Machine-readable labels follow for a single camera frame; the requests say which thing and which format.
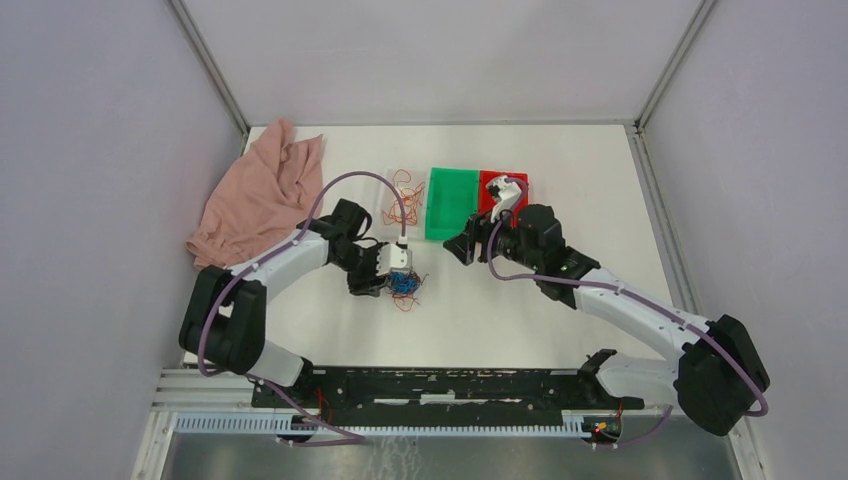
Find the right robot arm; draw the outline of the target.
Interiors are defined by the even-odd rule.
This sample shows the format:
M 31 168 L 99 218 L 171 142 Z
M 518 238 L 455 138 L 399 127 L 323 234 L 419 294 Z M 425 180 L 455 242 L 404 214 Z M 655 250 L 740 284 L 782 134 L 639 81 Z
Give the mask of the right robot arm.
M 503 258 L 524 267 L 511 280 L 534 282 L 553 301 L 619 328 L 657 353 L 655 359 L 609 353 L 577 382 L 580 400 L 602 408 L 615 397 L 679 408 L 697 426 L 728 434 L 745 417 L 770 411 L 771 381 L 745 325 L 730 315 L 717 320 L 675 308 L 617 277 L 567 244 L 551 207 L 529 205 L 511 217 L 471 216 L 443 243 L 462 264 L 494 265 Z

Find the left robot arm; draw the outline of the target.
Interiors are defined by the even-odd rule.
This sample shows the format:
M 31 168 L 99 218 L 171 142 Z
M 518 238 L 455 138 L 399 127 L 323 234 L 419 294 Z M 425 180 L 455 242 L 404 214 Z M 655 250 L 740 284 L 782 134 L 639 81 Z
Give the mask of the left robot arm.
M 178 343 L 198 366 L 276 384 L 291 406 L 315 391 L 309 360 L 267 339 L 267 306 L 301 277 L 334 265 L 354 296 L 379 296 L 392 274 L 407 273 L 412 256 L 406 237 L 361 245 L 371 221 L 355 202 L 340 200 L 331 214 L 304 221 L 283 242 L 229 269 L 208 266 L 196 278 Z

